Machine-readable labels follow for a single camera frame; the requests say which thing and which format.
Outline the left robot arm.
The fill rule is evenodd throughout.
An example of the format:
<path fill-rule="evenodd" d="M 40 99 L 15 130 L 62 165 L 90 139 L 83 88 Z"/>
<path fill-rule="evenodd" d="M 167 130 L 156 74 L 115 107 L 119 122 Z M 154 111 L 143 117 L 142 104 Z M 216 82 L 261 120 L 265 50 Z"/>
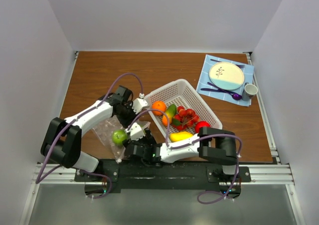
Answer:
<path fill-rule="evenodd" d="M 81 151 L 82 137 L 95 125 L 116 115 L 123 127 L 127 127 L 136 117 L 133 110 L 133 92 L 119 86 L 114 93 L 99 98 L 93 105 L 80 113 L 60 119 L 51 120 L 40 152 L 45 157 L 36 182 L 41 182 L 48 174 L 43 175 L 44 168 L 52 160 L 65 168 L 76 168 L 86 171 L 92 181 L 103 176 L 99 160 Z"/>

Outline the orange fake orange front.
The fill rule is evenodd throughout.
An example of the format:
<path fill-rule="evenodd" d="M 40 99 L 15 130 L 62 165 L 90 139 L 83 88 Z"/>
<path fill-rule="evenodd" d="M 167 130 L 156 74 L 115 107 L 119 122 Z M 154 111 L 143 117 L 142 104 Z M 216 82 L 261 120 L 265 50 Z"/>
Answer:
<path fill-rule="evenodd" d="M 152 113 L 156 116 L 161 116 L 162 112 L 166 111 L 166 104 L 163 101 L 155 101 L 152 104 Z"/>

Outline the fake red grape bunch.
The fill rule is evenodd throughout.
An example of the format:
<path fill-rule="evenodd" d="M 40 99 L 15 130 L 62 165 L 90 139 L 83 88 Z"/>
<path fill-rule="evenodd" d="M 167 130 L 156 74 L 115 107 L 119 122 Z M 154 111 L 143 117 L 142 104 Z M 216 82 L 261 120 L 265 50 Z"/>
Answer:
<path fill-rule="evenodd" d="M 194 127 L 199 121 L 200 117 L 193 109 L 185 109 L 183 106 L 178 106 L 171 125 L 178 131 L 183 131 Z"/>

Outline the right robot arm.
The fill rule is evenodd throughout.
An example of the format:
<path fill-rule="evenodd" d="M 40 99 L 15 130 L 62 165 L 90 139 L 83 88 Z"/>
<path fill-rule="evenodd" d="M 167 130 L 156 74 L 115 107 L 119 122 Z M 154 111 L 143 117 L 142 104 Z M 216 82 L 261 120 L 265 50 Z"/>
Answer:
<path fill-rule="evenodd" d="M 232 182 L 239 177 L 238 156 L 242 140 L 231 131 L 202 127 L 195 135 L 177 142 L 154 143 L 128 139 L 124 143 L 126 158 L 140 158 L 149 163 L 174 163 L 198 156 L 222 166 L 222 176 Z"/>

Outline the clear zip top bag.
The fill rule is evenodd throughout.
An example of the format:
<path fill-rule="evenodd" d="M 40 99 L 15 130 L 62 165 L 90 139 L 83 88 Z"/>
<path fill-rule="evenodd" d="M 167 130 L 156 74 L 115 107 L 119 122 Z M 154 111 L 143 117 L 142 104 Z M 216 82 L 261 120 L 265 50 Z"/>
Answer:
<path fill-rule="evenodd" d="M 125 128 L 120 124 L 117 117 L 114 116 L 112 118 L 103 120 L 99 122 L 96 126 L 93 127 L 93 132 L 101 141 L 101 143 L 108 149 L 112 150 L 115 161 L 117 163 L 121 163 L 123 158 L 125 157 L 125 147 L 124 146 L 116 146 L 112 141 L 112 133 L 115 130 L 119 130 Z"/>

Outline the red fake apple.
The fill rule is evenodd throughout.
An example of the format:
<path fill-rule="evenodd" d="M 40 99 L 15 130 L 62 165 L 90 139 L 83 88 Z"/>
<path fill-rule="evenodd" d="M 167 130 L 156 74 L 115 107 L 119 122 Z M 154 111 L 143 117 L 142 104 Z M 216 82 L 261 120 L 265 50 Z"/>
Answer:
<path fill-rule="evenodd" d="M 203 127 L 210 128 L 210 124 L 206 121 L 199 121 L 198 123 L 196 123 L 194 130 L 196 133 L 199 133 L 200 128 L 203 128 Z"/>

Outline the yellow fake lemon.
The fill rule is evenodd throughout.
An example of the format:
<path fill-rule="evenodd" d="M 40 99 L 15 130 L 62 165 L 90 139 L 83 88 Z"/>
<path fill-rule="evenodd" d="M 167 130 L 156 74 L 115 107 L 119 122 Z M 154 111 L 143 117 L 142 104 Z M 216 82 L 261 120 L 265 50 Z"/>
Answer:
<path fill-rule="evenodd" d="M 171 133 L 169 135 L 169 139 L 171 140 L 171 142 L 178 142 L 178 141 L 182 141 L 185 139 L 189 139 L 193 136 L 192 133 L 189 133 L 187 131 L 181 131 L 178 133 Z"/>

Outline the green fake apple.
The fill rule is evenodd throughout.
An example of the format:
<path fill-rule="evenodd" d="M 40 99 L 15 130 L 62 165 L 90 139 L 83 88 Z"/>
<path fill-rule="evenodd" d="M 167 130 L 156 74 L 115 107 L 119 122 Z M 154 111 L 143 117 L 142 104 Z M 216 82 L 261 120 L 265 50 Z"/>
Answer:
<path fill-rule="evenodd" d="M 123 142 L 128 139 L 128 135 L 125 130 L 119 129 L 112 133 L 112 141 L 116 146 L 122 146 Z"/>

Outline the white perforated plastic basket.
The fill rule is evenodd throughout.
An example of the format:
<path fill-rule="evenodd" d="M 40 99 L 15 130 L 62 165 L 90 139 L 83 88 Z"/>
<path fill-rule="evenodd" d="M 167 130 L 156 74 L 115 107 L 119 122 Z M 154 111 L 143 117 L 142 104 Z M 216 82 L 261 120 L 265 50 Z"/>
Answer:
<path fill-rule="evenodd" d="M 201 98 L 191 84 L 185 79 L 178 79 L 167 83 L 147 94 L 144 99 L 149 105 L 156 101 L 162 101 L 169 106 L 171 104 L 193 109 L 201 120 L 206 121 L 212 128 L 222 129 L 223 125 L 208 104 Z"/>

